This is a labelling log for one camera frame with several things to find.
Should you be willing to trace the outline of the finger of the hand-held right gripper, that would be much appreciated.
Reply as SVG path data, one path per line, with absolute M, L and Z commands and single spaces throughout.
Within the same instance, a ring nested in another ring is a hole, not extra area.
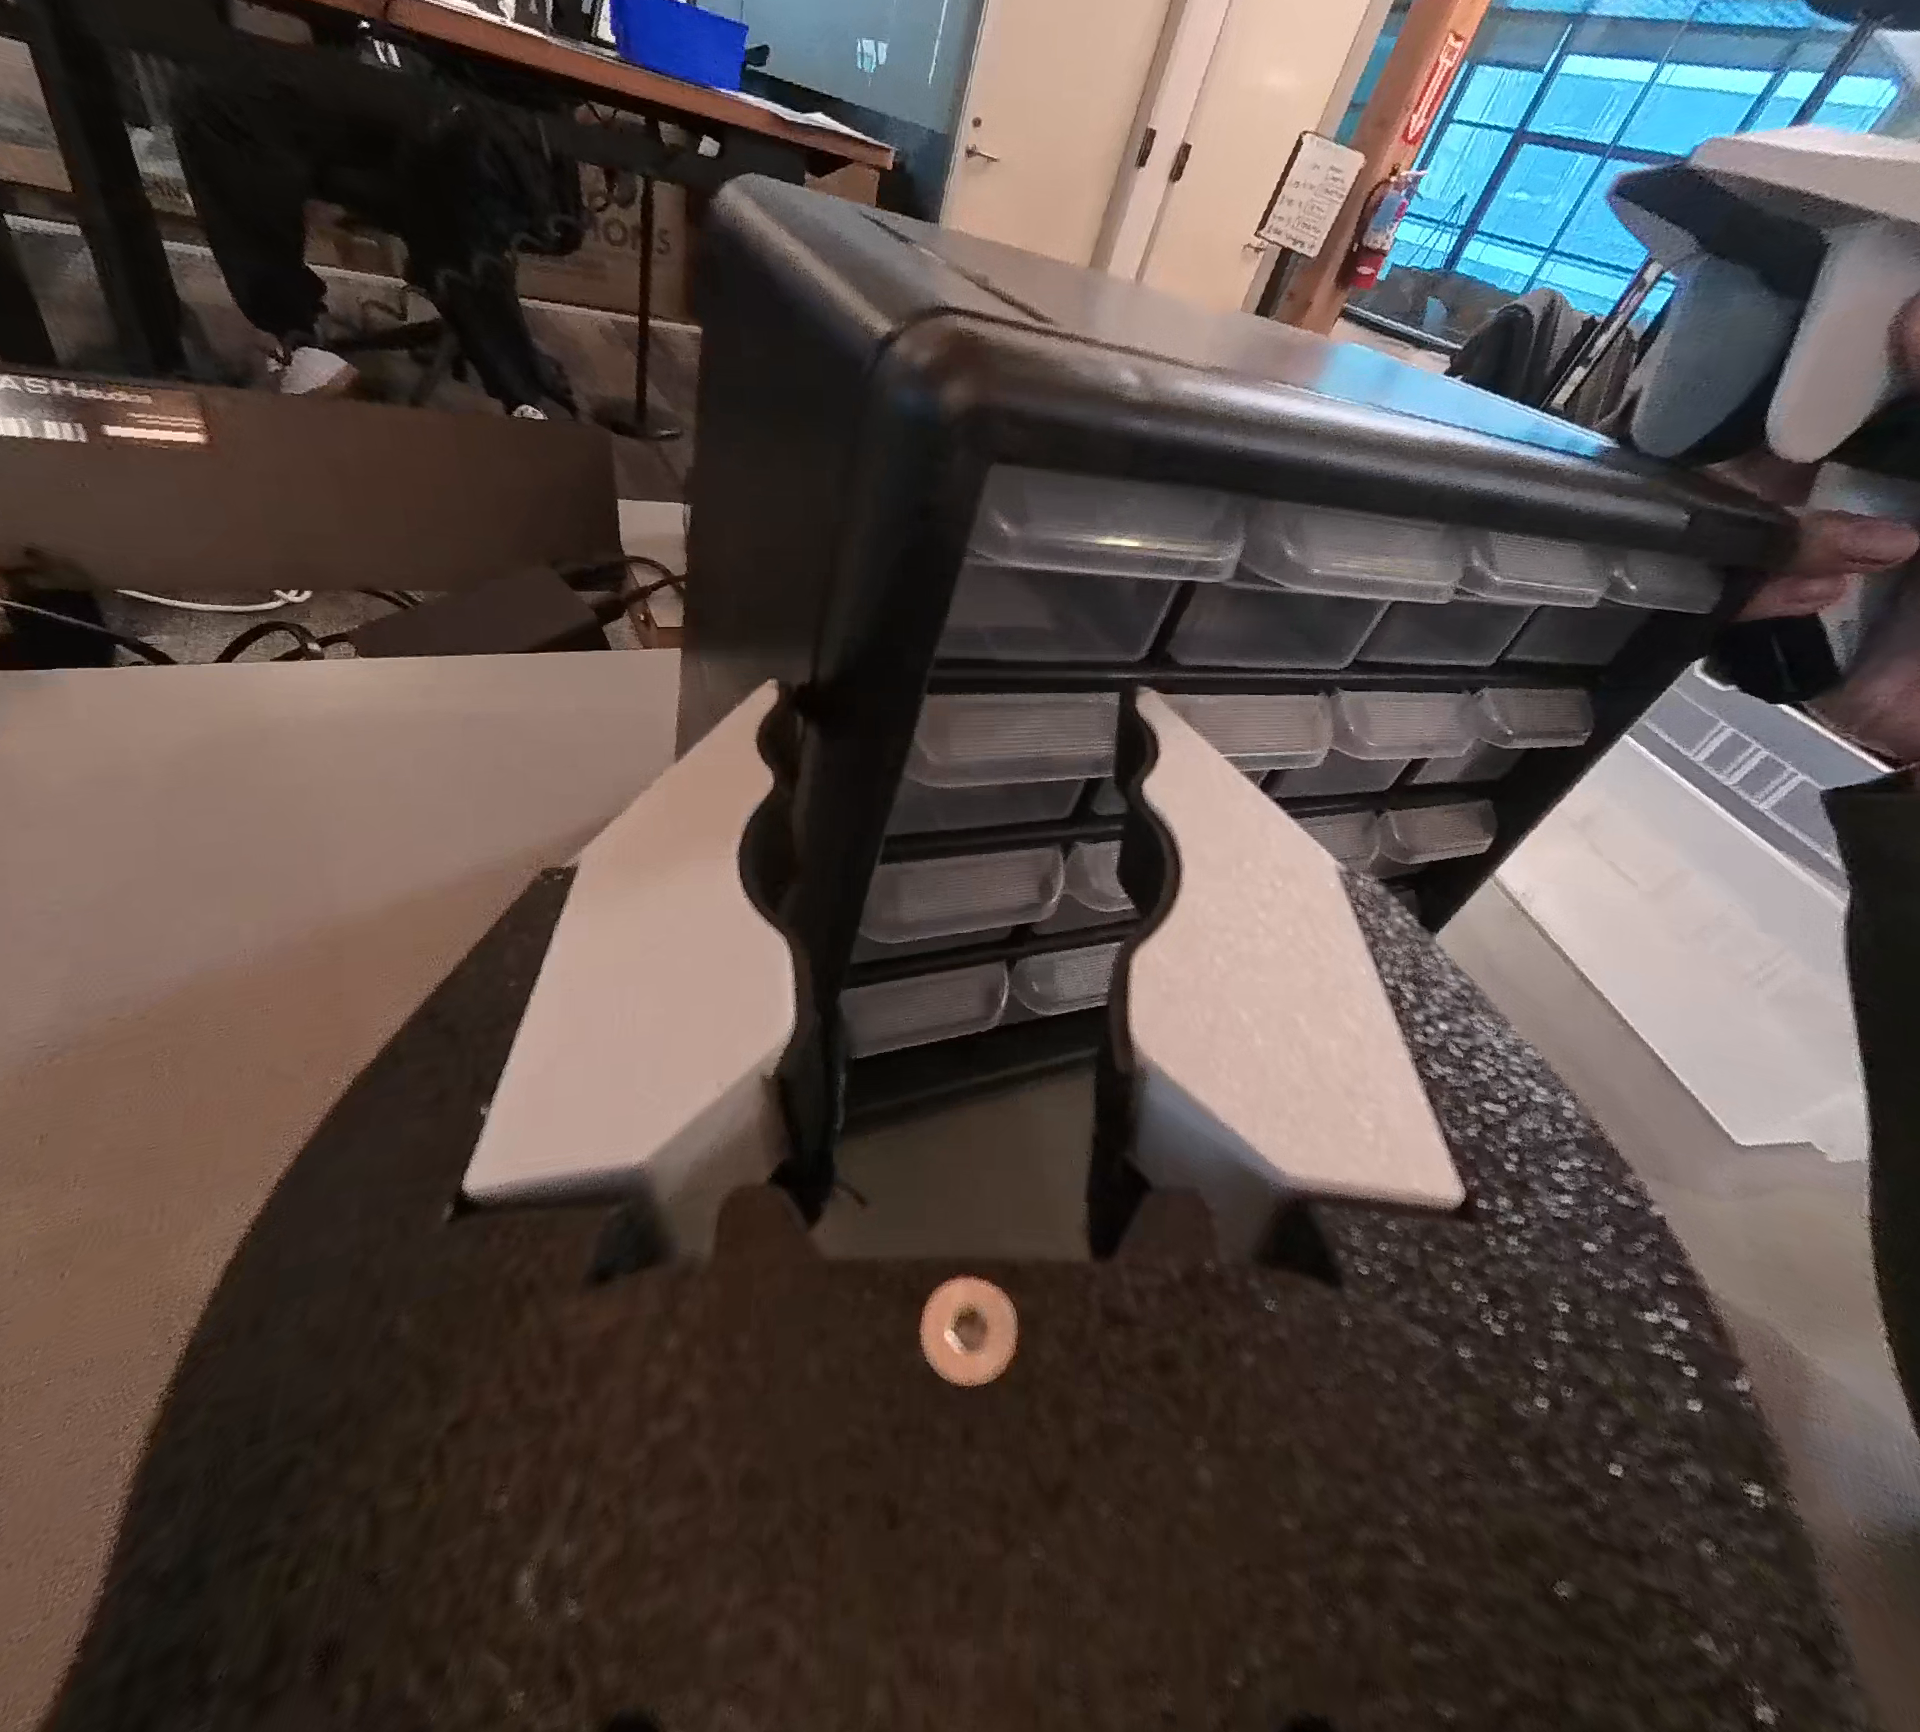
M 1623 173 L 1612 212 L 1672 280 L 1616 420 L 1622 441 L 1659 463 L 1730 460 L 1763 439 L 1825 237 L 1689 162 Z
M 1897 390 L 1893 331 L 1917 293 L 1917 147 L 1789 126 L 1703 140 L 1691 166 L 1820 241 L 1765 442 L 1788 465 L 1822 463 Z

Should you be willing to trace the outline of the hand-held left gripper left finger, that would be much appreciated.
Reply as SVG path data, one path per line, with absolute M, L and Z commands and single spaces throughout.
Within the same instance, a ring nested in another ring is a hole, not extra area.
M 643 1260 L 832 1187 L 833 1043 L 781 919 L 796 712 L 749 691 L 582 851 L 462 1175 L 469 1210 L 609 1205 Z

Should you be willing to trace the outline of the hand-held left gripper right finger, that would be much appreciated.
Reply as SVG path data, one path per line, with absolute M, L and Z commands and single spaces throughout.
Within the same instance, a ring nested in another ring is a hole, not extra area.
M 1467 1183 L 1334 859 L 1169 700 L 1124 695 L 1116 953 L 1093 1069 L 1085 1243 L 1154 1200 L 1227 1260 L 1317 1260 L 1317 1210 L 1467 1216 Z

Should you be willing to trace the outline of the black drawer cabinet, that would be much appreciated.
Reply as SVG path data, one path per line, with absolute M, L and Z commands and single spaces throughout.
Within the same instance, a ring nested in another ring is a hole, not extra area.
M 999 470 L 1444 524 L 1622 536 L 1712 563 L 1716 610 L 1645 629 L 1599 686 L 1576 778 L 1512 789 L 1524 836 L 1688 668 L 1791 544 L 1778 507 L 1362 347 L 821 193 L 744 180 L 707 221 L 688 479 L 682 748 L 751 688 L 789 696 L 779 919 L 850 1115 L 1092 1058 L 1100 1010 L 851 1058 L 842 1000 L 986 485 Z

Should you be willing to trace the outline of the person's right forearm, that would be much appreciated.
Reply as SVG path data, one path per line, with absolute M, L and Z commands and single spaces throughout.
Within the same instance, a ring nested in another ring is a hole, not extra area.
M 1917 771 L 1833 789 L 1843 966 L 1867 1131 L 1867 1227 L 1885 1349 L 1917 1419 Z

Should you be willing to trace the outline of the person's right hand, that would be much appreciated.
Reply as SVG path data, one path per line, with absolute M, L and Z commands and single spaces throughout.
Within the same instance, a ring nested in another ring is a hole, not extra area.
M 1917 762 L 1915 548 L 1915 528 L 1906 522 L 1804 510 L 1786 569 L 1759 582 L 1739 608 L 1741 624 L 1818 621 L 1859 584 L 1892 578 L 1893 593 L 1849 665 L 1818 688 L 1794 691 L 1788 702 L 1893 769 Z

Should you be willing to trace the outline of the dark hanging jacket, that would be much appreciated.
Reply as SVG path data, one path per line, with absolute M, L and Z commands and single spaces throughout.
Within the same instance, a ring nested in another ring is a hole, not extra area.
M 1570 358 L 1597 326 L 1595 315 L 1574 307 L 1559 291 L 1535 286 L 1494 308 L 1451 355 L 1445 377 L 1623 442 L 1637 406 L 1644 355 L 1636 331 L 1612 343 L 1570 405 L 1549 405 Z

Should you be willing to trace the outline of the red fire extinguisher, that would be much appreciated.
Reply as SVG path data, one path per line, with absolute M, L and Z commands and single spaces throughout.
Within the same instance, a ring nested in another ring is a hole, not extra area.
M 1404 216 L 1419 193 L 1421 174 L 1399 168 L 1379 180 L 1360 206 L 1355 233 L 1341 265 L 1344 291 L 1368 291 L 1377 285 L 1396 244 Z

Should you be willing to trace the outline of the black power adapter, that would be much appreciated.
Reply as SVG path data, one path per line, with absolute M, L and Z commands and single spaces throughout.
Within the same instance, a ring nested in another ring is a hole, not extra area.
M 347 633 L 357 660 L 466 660 L 606 655 L 607 630 L 588 597 L 553 569 L 389 610 Z

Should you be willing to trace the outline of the white notice sheet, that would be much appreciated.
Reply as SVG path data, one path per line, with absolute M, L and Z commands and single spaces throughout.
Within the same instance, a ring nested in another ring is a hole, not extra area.
M 1364 152 L 1352 147 L 1299 134 L 1259 221 L 1259 244 L 1307 261 L 1320 257 L 1364 165 Z

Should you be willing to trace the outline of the white double doors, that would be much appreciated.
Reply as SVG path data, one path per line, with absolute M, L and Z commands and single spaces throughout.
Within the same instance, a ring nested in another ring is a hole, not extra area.
M 937 221 L 1251 310 L 1299 137 L 1331 137 L 1392 0 L 981 0 Z

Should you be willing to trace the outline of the blue plastic bin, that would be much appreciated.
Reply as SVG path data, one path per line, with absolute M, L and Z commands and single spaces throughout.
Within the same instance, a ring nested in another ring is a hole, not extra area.
M 625 65 L 693 88 L 740 90 L 749 47 L 744 21 L 685 0 L 606 0 L 606 14 Z

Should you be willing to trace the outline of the brown top desk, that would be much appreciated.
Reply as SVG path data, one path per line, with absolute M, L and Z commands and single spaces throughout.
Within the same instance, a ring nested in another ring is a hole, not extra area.
M 492 390 L 507 371 L 512 398 L 537 420 L 573 420 L 570 394 L 535 375 L 557 367 L 516 317 L 513 355 L 501 323 L 517 308 L 516 259 L 582 239 L 582 219 L 504 226 L 500 193 L 530 188 L 583 165 L 635 180 L 713 195 L 740 179 L 813 184 L 874 204 L 900 156 L 835 123 L 801 123 L 751 94 L 620 65 L 583 44 L 464 13 L 446 0 L 4 0 L 58 138 L 78 223 L 127 377 L 190 380 L 178 282 L 131 155 L 112 50 L 151 57 L 188 99 L 167 90 L 170 126 L 232 123 L 232 101 L 272 90 L 272 123 L 208 152 L 206 179 L 248 216 L 269 203 L 268 168 L 303 160 L 318 132 L 347 118 L 380 128 L 381 166 L 340 183 L 373 193 L 375 233 L 435 223 L 428 272 L 408 285 L 450 323 L 467 371 Z

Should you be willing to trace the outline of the wooden post with red signs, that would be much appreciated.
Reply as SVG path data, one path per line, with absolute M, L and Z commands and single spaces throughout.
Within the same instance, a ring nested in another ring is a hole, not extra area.
M 1262 313 L 1289 328 L 1327 334 L 1347 296 L 1339 285 L 1369 193 L 1419 158 L 1465 65 L 1492 0 L 1410 0 L 1394 48 L 1355 123 L 1362 173 L 1317 257 L 1287 266 Z

